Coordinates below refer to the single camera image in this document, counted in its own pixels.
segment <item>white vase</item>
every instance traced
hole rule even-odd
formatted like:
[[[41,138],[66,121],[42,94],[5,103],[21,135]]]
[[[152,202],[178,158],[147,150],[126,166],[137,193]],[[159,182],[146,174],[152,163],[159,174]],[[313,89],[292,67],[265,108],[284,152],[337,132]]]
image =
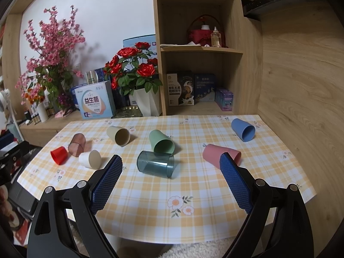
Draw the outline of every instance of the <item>white vase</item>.
[[[161,114],[160,90],[156,94],[153,89],[148,93],[144,88],[135,90],[134,98],[143,116],[159,116]]]
[[[45,122],[48,120],[48,115],[46,113],[45,107],[43,103],[39,103],[36,107],[38,115],[40,116],[41,122]]]

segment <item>plaid tablecloth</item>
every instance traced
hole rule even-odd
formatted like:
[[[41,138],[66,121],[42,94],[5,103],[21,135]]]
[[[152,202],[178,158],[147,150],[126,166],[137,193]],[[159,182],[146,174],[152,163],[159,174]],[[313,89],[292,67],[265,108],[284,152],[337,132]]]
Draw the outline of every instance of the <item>plaid tablecloth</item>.
[[[231,129],[234,118],[256,127],[256,136],[242,142]],[[132,140],[125,147],[115,145],[106,135],[110,126],[130,130]],[[142,150],[151,150],[148,135],[159,129],[176,143],[178,166],[172,179],[143,174],[136,167]],[[123,118],[72,122],[60,131],[31,161],[18,182],[37,199],[45,187],[56,190],[73,187],[79,180],[88,180],[94,170],[79,164],[78,158],[57,166],[50,151],[68,147],[73,135],[81,132],[87,138],[86,150],[96,149],[103,166],[117,154],[123,159],[123,172],[105,208],[96,215],[106,233],[131,240],[152,243],[193,243],[235,236],[246,213],[239,209],[221,171],[202,158],[209,144],[240,150],[240,166],[254,178],[268,184],[287,187],[295,183],[304,201],[314,195],[310,181],[276,134],[258,115],[241,116],[165,116]],[[274,211],[268,223],[273,221]],[[71,210],[68,217],[74,219]]]

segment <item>screw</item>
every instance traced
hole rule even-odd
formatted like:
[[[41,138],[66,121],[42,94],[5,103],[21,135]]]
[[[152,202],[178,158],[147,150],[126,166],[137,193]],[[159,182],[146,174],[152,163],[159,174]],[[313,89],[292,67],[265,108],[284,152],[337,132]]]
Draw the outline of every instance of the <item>screw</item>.
[[[290,189],[293,191],[297,191],[298,187],[295,184],[290,185]]]
[[[256,184],[258,186],[264,186],[265,185],[265,181],[259,178],[259,179],[256,180]]]
[[[48,186],[44,192],[46,192],[46,194],[50,193],[53,190],[53,188],[51,186]]]
[[[86,181],[84,181],[84,180],[79,181],[78,184],[77,184],[77,186],[78,186],[79,188],[85,187],[85,186],[86,186]]]

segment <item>glass bottle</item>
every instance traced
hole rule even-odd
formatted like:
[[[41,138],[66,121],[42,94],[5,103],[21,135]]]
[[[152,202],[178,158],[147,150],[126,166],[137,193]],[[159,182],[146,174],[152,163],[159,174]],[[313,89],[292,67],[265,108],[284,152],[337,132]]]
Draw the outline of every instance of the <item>glass bottle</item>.
[[[212,47],[221,47],[221,34],[215,27],[214,32],[211,34],[212,36]]]

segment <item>red basket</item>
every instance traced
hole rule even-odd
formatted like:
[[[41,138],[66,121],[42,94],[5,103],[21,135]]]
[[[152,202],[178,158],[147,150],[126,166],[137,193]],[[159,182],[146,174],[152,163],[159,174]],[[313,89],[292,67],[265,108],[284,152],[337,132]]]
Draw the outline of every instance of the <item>red basket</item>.
[[[213,30],[202,30],[202,29],[191,30],[191,27],[194,25],[194,23],[204,16],[209,16],[213,18],[219,24],[219,29],[222,30],[222,26],[220,22],[214,16],[209,15],[209,14],[201,15],[191,23],[191,25],[189,26],[187,30],[188,43],[193,41],[195,44],[200,44],[201,46],[205,46],[205,45],[212,46],[211,34]],[[226,47],[225,33],[221,32],[220,30],[219,30],[219,33],[221,34],[221,47]]]

